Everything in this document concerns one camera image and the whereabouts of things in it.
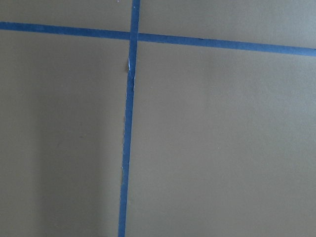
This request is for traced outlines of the blue tape line lengthwise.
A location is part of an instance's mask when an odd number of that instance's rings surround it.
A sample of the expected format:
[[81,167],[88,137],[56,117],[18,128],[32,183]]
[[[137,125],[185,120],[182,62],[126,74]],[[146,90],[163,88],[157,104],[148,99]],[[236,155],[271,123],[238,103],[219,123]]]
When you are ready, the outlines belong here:
[[137,62],[137,46],[139,31],[140,1],[134,0],[131,8],[131,24],[129,37],[129,55],[128,55],[128,74],[126,85],[125,102],[125,122],[122,150],[122,180],[120,187],[119,218],[118,218],[118,237],[125,236],[128,182],[129,182],[129,163],[132,136],[133,104],[134,104],[134,86]]

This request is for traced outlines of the blue tape line crosswise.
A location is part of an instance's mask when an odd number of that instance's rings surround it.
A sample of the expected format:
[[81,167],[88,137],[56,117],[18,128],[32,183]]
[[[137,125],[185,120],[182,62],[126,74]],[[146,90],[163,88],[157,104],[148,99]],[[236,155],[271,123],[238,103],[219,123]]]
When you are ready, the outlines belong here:
[[[52,25],[43,25],[43,24],[30,24],[30,23],[1,22],[0,29],[9,30],[9,31],[22,31],[22,32],[34,32],[34,33],[56,34],[56,35],[117,39],[117,40],[129,40],[130,38],[130,33],[124,32],[124,31],[52,26]],[[139,33],[137,39],[143,42],[248,50],[248,51],[270,52],[270,53],[301,55],[301,56],[311,56],[311,57],[315,57],[316,55],[316,50],[314,48],[241,42],[241,41],[231,41],[231,40],[200,39],[200,38],[192,38],[192,37],[156,35],[156,34],[147,34],[147,33]]]

